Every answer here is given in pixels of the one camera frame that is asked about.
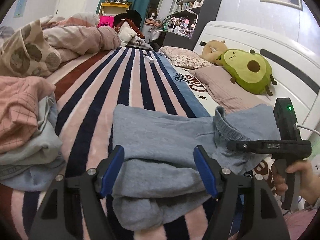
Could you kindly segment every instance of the white door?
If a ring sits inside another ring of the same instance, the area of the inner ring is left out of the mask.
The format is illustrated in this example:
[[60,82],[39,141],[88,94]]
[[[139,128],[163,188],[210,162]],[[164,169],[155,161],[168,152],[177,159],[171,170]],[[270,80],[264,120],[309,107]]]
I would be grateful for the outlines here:
[[56,16],[70,17],[76,13],[84,12],[87,0],[59,0]]

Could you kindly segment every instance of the white headboard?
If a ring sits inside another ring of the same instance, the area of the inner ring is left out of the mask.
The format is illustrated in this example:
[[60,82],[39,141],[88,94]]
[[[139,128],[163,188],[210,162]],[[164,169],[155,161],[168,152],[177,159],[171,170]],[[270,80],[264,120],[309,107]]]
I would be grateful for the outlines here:
[[[315,128],[320,120],[320,58],[299,43],[262,28],[231,22],[212,21],[204,28],[194,49],[202,53],[204,43],[226,41],[229,49],[253,49],[272,66],[278,85],[270,90],[273,96],[258,96],[274,106],[277,98],[289,97],[298,123]],[[310,131],[301,129],[308,139]]]

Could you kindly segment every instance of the plush toy leg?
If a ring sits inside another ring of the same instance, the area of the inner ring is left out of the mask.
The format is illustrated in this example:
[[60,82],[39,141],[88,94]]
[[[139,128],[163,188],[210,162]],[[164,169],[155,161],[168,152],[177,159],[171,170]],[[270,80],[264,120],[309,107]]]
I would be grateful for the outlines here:
[[270,88],[268,85],[266,85],[266,92],[268,96],[273,96],[273,93],[270,91]]
[[275,79],[273,78],[273,75],[272,75],[272,74],[270,75],[270,79],[271,79],[271,83],[272,83],[273,85],[278,84],[278,82],[275,81]]

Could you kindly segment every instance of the striped blanket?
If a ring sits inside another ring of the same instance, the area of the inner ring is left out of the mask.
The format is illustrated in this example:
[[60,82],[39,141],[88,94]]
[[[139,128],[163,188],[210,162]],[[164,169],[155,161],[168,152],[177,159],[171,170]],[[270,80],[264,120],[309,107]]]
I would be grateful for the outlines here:
[[[152,57],[154,63],[146,61],[143,55]],[[67,73],[55,83],[59,110],[56,133],[63,141],[61,152],[68,161],[62,173],[66,177],[81,175],[108,157],[117,104],[187,117],[210,116],[199,100],[212,99],[201,83],[188,75],[177,73],[161,54],[129,48],[99,52]],[[268,170],[266,163],[259,165],[256,172],[265,166]],[[45,192],[20,192],[0,186],[0,211],[23,240],[28,239],[44,195]],[[208,226],[215,201],[209,199],[171,223],[139,232],[121,227],[111,196],[101,204],[119,240],[196,240],[202,238]],[[77,198],[74,208],[76,234],[89,240]]]

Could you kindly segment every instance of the human hand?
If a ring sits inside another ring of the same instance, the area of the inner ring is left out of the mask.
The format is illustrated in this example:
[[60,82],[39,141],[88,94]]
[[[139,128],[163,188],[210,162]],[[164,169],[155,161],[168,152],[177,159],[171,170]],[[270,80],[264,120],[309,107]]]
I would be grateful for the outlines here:
[[[284,178],[279,175],[274,164],[271,167],[271,171],[273,173],[276,193],[281,196],[288,190],[288,185],[284,182]],[[286,173],[294,173],[296,171],[301,171],[299,195],[309,204],[313,205],[320,196],[320,178],[313,174],[309,160],[297,161],[286,169]]]

